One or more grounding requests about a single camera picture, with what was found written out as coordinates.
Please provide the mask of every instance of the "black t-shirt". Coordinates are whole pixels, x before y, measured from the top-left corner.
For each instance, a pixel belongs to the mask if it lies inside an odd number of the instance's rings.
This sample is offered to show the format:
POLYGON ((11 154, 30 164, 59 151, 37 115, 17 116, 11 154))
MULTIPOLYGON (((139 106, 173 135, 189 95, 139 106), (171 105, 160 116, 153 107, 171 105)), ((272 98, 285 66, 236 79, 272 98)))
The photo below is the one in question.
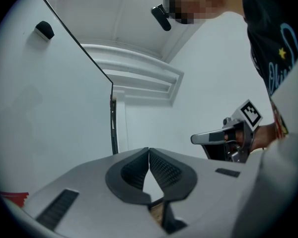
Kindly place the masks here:
MULTIPOLYGON (((298 0, 243 0, 251 57, 271 97, 298 59, 298 0)), ((288 131, 271 100, 276 133, 288 131)))

